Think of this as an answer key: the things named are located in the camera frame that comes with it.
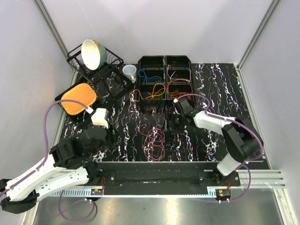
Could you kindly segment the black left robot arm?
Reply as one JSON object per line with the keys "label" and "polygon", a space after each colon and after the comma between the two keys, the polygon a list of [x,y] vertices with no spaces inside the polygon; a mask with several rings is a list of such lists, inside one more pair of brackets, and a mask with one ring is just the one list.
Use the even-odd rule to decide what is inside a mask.
{"label": "black left robot arm", "polygon": [[119,132],[113,127],[92,126],[78,135],[63,139],[39,163],[15,179],[1,179],[1,209],[24,213],[54,193],[78,185],[104,182],[93,155],[112,147]]}

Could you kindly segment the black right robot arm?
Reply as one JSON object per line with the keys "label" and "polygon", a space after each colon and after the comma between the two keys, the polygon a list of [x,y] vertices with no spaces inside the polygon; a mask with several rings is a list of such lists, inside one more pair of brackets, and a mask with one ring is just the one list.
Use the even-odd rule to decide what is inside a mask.
{"label": "black right robot arm", "polygon": [[174,99],[171,110],[166,114],[163,132],[182,134],[187,126],[223,136],[227,154],[212,173],[212,180],[219,186],[225,185],[236,169],[247,161],[261,158],[264,153],[263,140],[248,117],[225,117],[207,109],[196,109],[193,100]]}

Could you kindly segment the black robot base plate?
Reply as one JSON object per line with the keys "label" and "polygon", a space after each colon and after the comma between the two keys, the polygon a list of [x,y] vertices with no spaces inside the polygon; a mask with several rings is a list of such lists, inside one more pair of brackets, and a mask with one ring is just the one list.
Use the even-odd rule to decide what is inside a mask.
{"label": "black robot base plate", "polygon": [[207,188],[240,186],[237,172],[227,178],[215,175],[216,162],[93,162],[88,171],[105,179],[104,195],[112,197],[192,197]]}

